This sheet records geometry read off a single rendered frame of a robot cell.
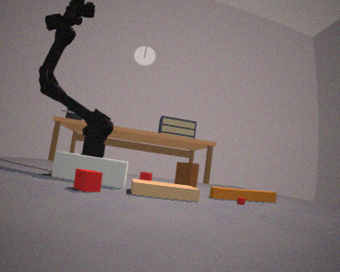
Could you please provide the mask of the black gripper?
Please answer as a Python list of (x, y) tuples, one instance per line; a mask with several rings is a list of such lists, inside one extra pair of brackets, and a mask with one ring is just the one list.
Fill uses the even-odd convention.
[[(68, 9), (74, 9), (77, 13), (78, 13), (78, 21), (79, 21), (79, 24), (82, 23), (82, 18), (79, 18), (79, 14), (80, 14), (80, 4), (81, 2), (85, 2), (85, 0), (71, 0), (71, 2), (69, 2), (69, 6), (67, 6), (66, 10)], [(79, 24), (76, 24), (76, 25), (79, 25)]]

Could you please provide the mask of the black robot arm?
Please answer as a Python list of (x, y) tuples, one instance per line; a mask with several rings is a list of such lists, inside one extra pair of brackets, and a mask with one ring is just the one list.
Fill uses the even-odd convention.
[[(84, 3), (81, 2), (79, 9), (79, 18), (94, 17), (95, 5), (93, 2), (87, 2), (87, 5), (84, 5)], [(56, 30), (56, 32), (55, 42), (46, 56), (43, 65), (40, 66), (39, 69), (40, 91), (42, 94), (45, 94), (57, 102), (62, 103), (65, 107), (68, 107), (73, 113), (83, 118), (87, 123), (87, 127), (82, 129), (85, 140), (81, 155), (103, 158), (105, 149), (104, 141), (106, 141), (108, 135), (112, 133), (113, 121), (98, 109), (95, 108), (94, 112), (90, 111), (70, 96), (67, 96), (62, 87), (59, 87), (54, 76), (54, 70), (60, 56), (66, 46), (76, 37), (75, 30), (73, 30), (71, 26), (79, 24), (78, 13), (74, 9), (68, 9), (63, 17), (60, 13), (46, 16), (45, 22), (48, 31)]]

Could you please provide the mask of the orange long bar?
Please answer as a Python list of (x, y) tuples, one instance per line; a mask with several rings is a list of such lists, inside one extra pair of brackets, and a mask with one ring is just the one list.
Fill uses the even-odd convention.
[(257, 202), (275, 202), (276, 192), (252, 191), (252, 190), (239, 190), (239, 189), (226, 189), (211, 186), (211, 193), (209, 197), (216, 199), (230, 199), (238, 200), (238, 197), (245, 198), (245, 201)]

